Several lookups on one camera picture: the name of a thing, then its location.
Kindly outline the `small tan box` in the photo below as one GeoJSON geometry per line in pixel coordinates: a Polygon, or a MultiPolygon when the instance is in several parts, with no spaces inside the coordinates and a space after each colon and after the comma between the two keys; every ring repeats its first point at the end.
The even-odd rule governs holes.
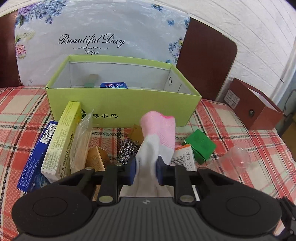
{"type": "Polygon", "coordinates": [[[105,171],[109,165],[111,165],[111,161],[105,149],[96,146],[88,151],[86,168],[94,168],[95,171],[105,171]]]}

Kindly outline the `white pink work glove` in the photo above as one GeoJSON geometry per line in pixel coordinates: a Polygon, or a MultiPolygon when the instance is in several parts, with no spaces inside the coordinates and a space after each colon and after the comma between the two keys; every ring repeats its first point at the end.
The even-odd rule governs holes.
{"type": "Polygon", "coordinates": [[[161,186],[156,178],[156,161],[161,157],[170,164],[175,151],[176,122],[173,116],[157,111],[146,113],[140,120],[144,136],[137,155],[137,173],[133,185],[124,185],[121,197],[171,197],[173,189],[161,186]]]}

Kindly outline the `blue medicine box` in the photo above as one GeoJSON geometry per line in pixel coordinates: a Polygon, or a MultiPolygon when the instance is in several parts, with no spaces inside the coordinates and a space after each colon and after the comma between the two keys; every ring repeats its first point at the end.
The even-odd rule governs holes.
{"type": "Polygon", "coordinates": [[[23,193],[33,192],[50,184],[41,173],[41,166],[57,125],[57,121],[51,120],[38,138],[16,186],[23,193]]]}

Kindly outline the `lime green storage box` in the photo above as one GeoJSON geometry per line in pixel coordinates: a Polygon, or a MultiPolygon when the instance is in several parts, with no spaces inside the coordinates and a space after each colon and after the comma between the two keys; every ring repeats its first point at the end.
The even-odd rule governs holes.
{"type": "Polygon", "coordinates": [[[46,85],[51,112],[59,120],[70,101],[84,114],[93,111],[101,128],[128,128],[149,111],[173,116],[185,126],[201,94],[171,63],[107,55],[70,55],[46,85]],[[101,88],[124,82],[127,88],[101,88]]]}

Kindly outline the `plaid bed sheet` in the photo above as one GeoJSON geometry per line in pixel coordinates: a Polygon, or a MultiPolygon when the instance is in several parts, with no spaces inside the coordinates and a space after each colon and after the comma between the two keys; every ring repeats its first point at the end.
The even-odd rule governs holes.
{"type": "MultiPolygon", "coordinates": [[[[16,185],[51,118],[44,87],[1,89],[1,240],[12,240],[18,234],[11,217],[13,204],[22,196],[16,185]]],[[[252,164],[239,177],[241,183],[295,201],[295,161],[276,130],[249,131],[229,106],[205,99],[188,124],[176,129],[176,142],[182,143],[195,130],[216,144],[211,160],[234,146],[248,152],[252,164]]]]}

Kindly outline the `floral plastic-wrapped pillow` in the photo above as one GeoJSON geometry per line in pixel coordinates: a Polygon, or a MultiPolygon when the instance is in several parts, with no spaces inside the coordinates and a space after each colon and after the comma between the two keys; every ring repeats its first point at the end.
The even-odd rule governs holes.
{"type": "Polygon", "coordinates": [[[46,85],[69,55],[113,55],[176,64],[187,13],[151,1],[40,1],[19,9],[21,83],[46,85]]]}

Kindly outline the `blue mentos gum box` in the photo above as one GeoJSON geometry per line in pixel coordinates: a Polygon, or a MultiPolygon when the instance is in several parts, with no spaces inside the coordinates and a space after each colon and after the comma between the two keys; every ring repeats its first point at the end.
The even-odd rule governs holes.
{"type": "Polygon", "coordinates": [[[103,82],[100,84],[101,88],[127,88],[124,82],[103,82]]]}

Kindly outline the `white orange medicine box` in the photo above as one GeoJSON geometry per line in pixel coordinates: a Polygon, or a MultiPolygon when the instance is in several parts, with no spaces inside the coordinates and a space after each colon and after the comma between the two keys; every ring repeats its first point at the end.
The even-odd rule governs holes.
{"type": "Polygon", "coordinates": [[[177,146],[170,162],[171,165],[180,165],[187,171],[197,171],[193,150],[190,144],[177,146]]]}

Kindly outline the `small green box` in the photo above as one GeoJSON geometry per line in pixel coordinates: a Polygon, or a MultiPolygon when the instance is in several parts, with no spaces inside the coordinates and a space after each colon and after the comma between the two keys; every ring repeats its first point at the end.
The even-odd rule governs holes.
{"type": "Polygon", "coordinates": [[[216,149],[216,144],[200,130],[189,135],[184,143],[191,145],[194,159],[200,165],[203,165],[216,149]]]}

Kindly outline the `brown cardboard box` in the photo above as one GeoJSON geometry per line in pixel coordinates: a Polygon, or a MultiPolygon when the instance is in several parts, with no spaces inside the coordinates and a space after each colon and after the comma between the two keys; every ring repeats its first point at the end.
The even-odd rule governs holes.
{"type": "Polygon", "coordinates": [[[283,112],[267,95],[237,78],[231,82],[224,101],[248,130],[272,130],[283,112]]]}

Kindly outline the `bag of toothpicks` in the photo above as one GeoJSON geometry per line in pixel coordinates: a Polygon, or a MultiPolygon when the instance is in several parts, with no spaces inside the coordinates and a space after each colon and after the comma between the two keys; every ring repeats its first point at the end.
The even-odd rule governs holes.
{"type": "Polygon", "coordinates": [[[92,134],[93,111],[88,113],[76,128],[70,150],[70,171],[76,173],[85,168],[92,134]]]}

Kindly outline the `clear plastic cup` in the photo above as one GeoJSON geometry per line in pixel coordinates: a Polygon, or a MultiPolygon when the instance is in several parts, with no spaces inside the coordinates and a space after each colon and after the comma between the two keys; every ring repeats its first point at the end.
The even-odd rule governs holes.
{"type": "Polygon", "coordinates": [[[241,147],[234,146],[218,160],[207,161],[206,167],[228,178],[238,180],[250,164],[251,158],[248,152],[241,147]]]}

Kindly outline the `yellow-green medicine box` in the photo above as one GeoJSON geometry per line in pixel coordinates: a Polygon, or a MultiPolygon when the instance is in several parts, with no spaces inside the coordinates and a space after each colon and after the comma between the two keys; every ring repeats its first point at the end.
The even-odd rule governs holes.
{"type": "Polygon", "coordinates": [[[81,104],[79,102],[68,102],[55,128],[41,166],[41,173],[51,183],[71,174],[70,149],[80,121],[81,104]]]}

